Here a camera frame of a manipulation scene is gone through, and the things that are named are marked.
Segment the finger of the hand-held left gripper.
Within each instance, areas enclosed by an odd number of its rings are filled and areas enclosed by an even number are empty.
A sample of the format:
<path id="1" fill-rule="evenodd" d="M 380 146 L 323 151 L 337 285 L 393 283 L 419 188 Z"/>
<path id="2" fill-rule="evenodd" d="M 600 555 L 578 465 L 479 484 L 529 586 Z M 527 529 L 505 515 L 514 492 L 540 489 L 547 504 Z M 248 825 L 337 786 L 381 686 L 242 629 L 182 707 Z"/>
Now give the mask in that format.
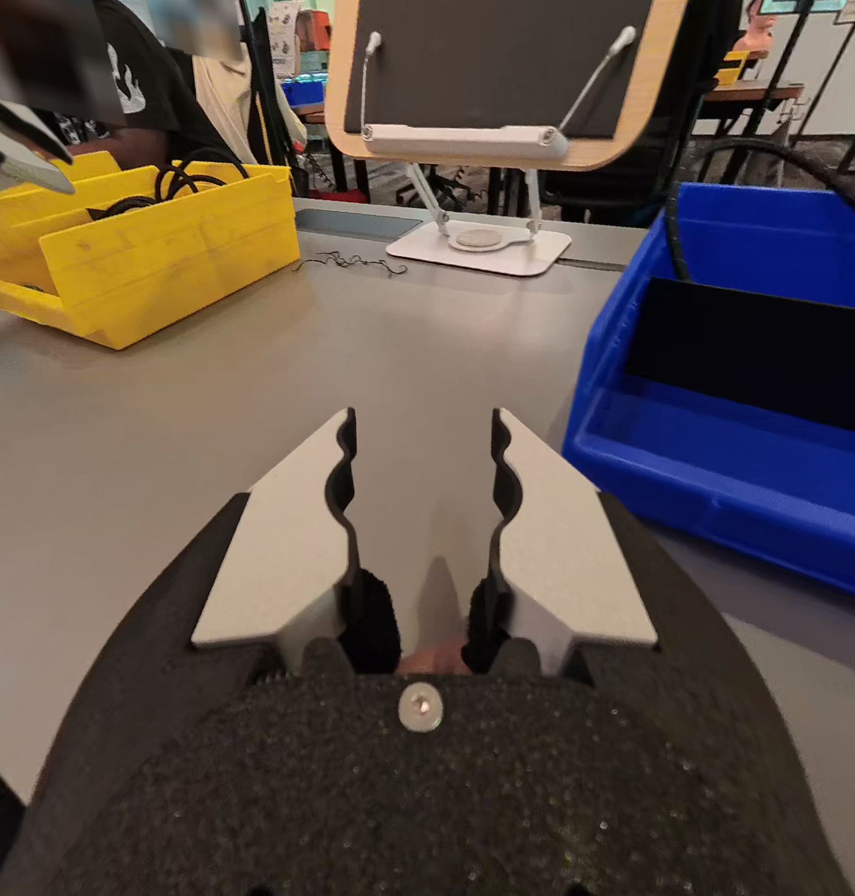
<path id="1" fill-rule="evenodd" d="M 32 109 L 0 100 L 0 192 L 31 185 L 74 194 L 75 186 L 52 161 L 73 164 L 66 146 Z"/>

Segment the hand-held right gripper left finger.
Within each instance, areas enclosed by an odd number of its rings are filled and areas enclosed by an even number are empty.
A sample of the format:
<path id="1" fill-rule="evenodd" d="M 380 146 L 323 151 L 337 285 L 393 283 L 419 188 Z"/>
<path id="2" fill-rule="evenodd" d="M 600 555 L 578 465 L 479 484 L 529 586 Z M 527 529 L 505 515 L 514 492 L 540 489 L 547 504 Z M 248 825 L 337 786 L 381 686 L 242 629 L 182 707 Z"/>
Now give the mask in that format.
<path id="1" fill-rule="evenodd" d="M 346 515 L 355 496 L 352 408 L 242 495 L 243 508 L 193 633 L 198 648 L 265 644 L 286 673 L 308 645 L 340 644 L 359 673 L 392 673 L 400 635 L 389 588 L 361 565 Z"/>

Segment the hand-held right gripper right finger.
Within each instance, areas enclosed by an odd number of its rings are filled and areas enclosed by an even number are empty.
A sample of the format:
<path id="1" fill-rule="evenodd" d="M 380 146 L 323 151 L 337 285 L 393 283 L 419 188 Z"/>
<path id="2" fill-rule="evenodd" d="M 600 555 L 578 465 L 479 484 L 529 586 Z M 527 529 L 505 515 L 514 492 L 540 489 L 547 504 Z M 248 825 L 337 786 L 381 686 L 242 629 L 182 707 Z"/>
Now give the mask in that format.
<path id="1" fill-rule="evenodd" d="M 597 487 L 507 409 L 492 412 L 490 454 L 501 518 L 471 599 L 468 668 L 489 671 L 514 639 L 536 647 L 542 673 L 573 666 L 584 645 L 656 647 Z"/>

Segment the blue plastic bin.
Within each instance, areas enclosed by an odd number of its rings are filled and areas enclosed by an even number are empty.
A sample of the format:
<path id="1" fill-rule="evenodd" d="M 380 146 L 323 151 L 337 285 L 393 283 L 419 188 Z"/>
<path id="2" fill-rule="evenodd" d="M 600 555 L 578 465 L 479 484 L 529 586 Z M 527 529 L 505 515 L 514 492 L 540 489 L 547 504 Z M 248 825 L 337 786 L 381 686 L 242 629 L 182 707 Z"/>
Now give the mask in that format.
<path id="1" fill-rule="evenodd" d="M 326 71 L 301 73 L 280 81 L 280 88 L 291 109 L 319 109 L 324 105 L 327 83 Z"/>
<path id="2" fill-rule="evenodd" d="M 832 192 L 689 184 L 693 283 L 855 308 L 855 214 Z M 564 457 L 634 514 L 855 595 L 855 432 L 627 375 L 660 216 L 590 329 Z"/>

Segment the yellow plastic bin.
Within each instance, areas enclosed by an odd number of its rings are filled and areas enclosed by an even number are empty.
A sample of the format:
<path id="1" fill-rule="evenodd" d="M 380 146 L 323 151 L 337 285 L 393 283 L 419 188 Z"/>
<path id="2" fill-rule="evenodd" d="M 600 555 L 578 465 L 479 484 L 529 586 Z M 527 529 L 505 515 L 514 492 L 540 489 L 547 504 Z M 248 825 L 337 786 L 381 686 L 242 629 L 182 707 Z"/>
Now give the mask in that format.
<path id="1" fill-rule="evenodd" d="M 0 310 L 122 350 L 298 262 L 292 169 L 244 169 L 120 171 L 77 209 L 0 218 Z"/>
<path id="2" fill-rule="evenodd" d="M 73 195 L 61 194 L 37 185 L 21 184 L 0 190 L 0 218 L 6 223 L 20 223 L 24 220 L 45 218 L 50 215 L 74 210 L 79 207 L 78 186 L 94 178 L 120 173 L 119 164 L 108 151 L 83 154 L 67 165 L 53 160 L 75 186 Z"/>

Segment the black bin divider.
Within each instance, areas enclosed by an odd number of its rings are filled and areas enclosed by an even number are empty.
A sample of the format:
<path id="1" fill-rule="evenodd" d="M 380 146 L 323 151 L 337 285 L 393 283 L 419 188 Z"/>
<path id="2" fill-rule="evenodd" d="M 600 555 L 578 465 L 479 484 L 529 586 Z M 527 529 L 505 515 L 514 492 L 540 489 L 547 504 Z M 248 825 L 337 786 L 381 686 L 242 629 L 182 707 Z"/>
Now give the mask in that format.
<path id="1" fill-rule="evenodd" d="M 855 308 L 653 278 L 624 370 L 855 432 Z"/>

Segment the white panel stand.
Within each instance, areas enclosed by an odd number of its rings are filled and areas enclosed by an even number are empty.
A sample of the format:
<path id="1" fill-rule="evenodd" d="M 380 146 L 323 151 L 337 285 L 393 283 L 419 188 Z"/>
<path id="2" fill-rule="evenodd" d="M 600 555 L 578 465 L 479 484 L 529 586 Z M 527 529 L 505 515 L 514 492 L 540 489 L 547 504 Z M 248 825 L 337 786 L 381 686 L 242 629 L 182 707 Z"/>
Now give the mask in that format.
<path id="1" fill-rule="evenodd" d="M 591 73 L 567 114 L 556 126 L 503 126 L 500 128 L 420 128 L 406 125 L 373 125 L 366 122 L 368 65 L 383 44 L 379 31 L 372 31 L 367 39 L 362 65 L 359 123 L 361 136 L 369 151 L 389 154 L 391 151 L 449 150 L 467 157 L 488 156 L 490 160 L 513 155 L 529 162 L 563 160 L 568 153 L 564 129 L 581 107 L 601 73 L 630 48 L 637 37 L 633 25 L 624 27 L 607 49 L 606 54 Z M 415 186 L 435 223 L 437 237 L 428 250 L 426 230 L 414 232 L 399 240 L 397 258 L 432 263 L 453 263 L 471 270 L 505 273 L 513 276 L 534 276 L 555 263 L 565 250 L 561 239 L 540 235 L 541 203 L 538 171 L 524 169 L 530 218 L 523 230 L 501 225 L 467 225 L 452 223 L 447 211 L 441 208 L 420 164 L 407 163 L 408 177 Z"/>

